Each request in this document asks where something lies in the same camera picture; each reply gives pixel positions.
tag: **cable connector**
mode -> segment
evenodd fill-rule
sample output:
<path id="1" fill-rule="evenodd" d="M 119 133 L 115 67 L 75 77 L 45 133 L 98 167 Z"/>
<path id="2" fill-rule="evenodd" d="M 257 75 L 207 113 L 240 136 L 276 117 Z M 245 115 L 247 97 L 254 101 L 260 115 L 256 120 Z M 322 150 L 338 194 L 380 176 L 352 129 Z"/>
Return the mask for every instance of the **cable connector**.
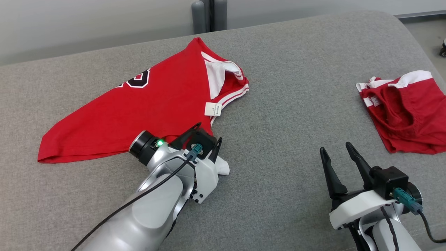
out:
<path id="1" fill-rule="evenodd" d="M 418 211 L 423 210 L 423 206 L 415 201 L 415 198 L 401 188 L 393 190 L 393 198 L 405 205 L 413 214 L 418 215 Z"/>
<path id="2" fill-rule="evenodd" d="M 200 153 L 202 153 L 203 152 L 203 146 L 202 145 L 200 145 L 200 144 L 196 144 L 191 150 L 190 150 L 190 152 L 187 154 L 187 158 L 189 157 L 189 156 L 192 156 L 192 159 L 190 159 L 191 161 L 194 161 L 196 158 L 197 158 L 197 156 L 200 154 Z"/>

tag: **caster wheel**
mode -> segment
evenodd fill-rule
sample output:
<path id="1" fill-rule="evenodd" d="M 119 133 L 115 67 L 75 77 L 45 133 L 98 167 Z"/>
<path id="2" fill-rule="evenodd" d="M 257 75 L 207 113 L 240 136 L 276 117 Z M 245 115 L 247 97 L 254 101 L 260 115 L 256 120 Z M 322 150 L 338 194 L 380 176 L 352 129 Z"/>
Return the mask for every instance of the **caster wheel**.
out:
<path id="1" fill-rule="evenodd" d="M 443 47 L 443 48 L 440 50 L 440 56 L 446 58 L 446 47 Z"/>

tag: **white wall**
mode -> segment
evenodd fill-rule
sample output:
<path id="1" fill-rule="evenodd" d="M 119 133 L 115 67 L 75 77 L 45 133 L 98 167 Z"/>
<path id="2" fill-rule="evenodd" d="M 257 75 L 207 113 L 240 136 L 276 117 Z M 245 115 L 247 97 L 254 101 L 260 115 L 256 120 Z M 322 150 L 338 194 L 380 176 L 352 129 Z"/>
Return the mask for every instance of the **white wall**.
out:
<path id="1" fill-rule="evenodd" d="M 2 0 L 0 65 L 193 33 L 194 0 Z M 228 28 L 374 9 L 446 10 L 446 0 L 228 0 Z"/>

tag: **folded red garment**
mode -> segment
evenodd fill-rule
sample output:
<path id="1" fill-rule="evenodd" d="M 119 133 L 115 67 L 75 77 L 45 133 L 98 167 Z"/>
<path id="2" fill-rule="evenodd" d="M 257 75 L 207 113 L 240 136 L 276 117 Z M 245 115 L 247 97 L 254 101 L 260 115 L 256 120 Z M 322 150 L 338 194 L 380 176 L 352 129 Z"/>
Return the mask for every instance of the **folded red garment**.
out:
<path id="1" fill-rule="evenodd" d="M 395 80 L 373 77 L 356 87 L 389 152 L 446 151 L 446 96 L 430 72 Z"/>
<path id="2" fill-rule="evenodd" d="M 239 66 L 194 38 L 55 124 L 43 136 L 37 160 L 65 163 L 127 152 L 143 130 L 170 142 L 198 122 L 212 135 L 216 117 L 204 115 L 206 102 L 223 109 L 248 90 Z"/>

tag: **floor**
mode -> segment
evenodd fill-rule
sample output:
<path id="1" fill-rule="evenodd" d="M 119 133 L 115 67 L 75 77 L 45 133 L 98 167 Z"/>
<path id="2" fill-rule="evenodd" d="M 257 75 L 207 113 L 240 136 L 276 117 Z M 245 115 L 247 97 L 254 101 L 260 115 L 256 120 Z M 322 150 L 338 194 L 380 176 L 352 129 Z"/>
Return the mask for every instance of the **floor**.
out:
<path id="1" fill-rule="evenodd" d="M 401 22 L 412 33 L 429 59 L 446 80 L 446 58 L 439 55 L 443 40 L 446 38 L 446 17 L 430 20 L 404 20 Z"/>

